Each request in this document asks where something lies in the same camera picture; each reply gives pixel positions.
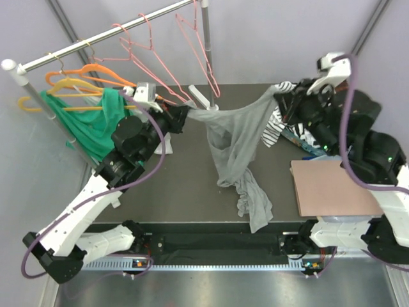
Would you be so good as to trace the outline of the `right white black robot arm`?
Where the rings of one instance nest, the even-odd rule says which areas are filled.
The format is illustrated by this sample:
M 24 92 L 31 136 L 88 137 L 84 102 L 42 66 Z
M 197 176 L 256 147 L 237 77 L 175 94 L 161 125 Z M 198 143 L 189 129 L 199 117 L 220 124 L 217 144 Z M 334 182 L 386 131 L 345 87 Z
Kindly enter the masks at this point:
M 373 195 L 382 216 L 356 223 L 308 220 L 298 236 L 300 249 L 359 248 L 389 265 L 408 264 L 408 162 L 394 137 L 372 129 L 381 105 L 351 85 L 325 84 L 309 95 L 313 82 L 304 79 L 274 94 L 283 122 L 301 123 L 327 155 L 341 156 L 341 167 Z

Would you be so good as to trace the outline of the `grey tank top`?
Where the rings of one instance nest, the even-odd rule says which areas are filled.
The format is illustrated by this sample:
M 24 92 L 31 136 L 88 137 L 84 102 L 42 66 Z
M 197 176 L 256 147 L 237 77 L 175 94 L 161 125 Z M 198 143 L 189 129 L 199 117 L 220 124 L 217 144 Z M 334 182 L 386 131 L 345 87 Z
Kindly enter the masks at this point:
M 205 111 L 191 109 L 188 117 L 206 126 L 206 136 L 219 179 L 219 187 L 235 187 L 238 215 L 249 216 L 251 233 L 273 218 L 272 202 L 249 169 L 264 129 L 278 106 L 271 85 L 257 101 L 240 109 Z

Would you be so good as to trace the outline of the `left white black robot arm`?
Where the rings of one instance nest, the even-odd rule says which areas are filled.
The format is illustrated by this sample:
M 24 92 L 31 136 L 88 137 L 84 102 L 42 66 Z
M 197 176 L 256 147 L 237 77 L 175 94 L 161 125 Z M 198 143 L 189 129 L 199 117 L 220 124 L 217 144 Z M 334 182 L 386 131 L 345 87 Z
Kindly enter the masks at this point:
M 189 109 L 162 103 L 158 111 L 147 112 L 147 122 L 135 115 L 121 119 L 111 135 L 114 148 L 82 191 L 48 227 L 38 233 L 29 232 L 22 239 L 56 283 L 70 281 L 83 267 L 110 254 L 143 250 L 145 233 L 131 220 L 88 237 L 83 233 L 106 207 L 118 207 L 120 196 L 129 187 L 151 177 L 144 174 L 144 163 L 166 134 L 182 133 Z

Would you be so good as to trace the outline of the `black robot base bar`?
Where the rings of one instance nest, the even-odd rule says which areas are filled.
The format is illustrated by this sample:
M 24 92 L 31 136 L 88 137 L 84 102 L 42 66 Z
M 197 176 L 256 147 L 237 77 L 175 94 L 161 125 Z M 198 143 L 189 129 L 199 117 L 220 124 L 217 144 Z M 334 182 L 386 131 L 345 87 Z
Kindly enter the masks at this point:
M 157 265 L 287 264 L 307 249 L 296 242 L 300 226 L 270 223 L 251 233 L 243 222 L 141 223 Z

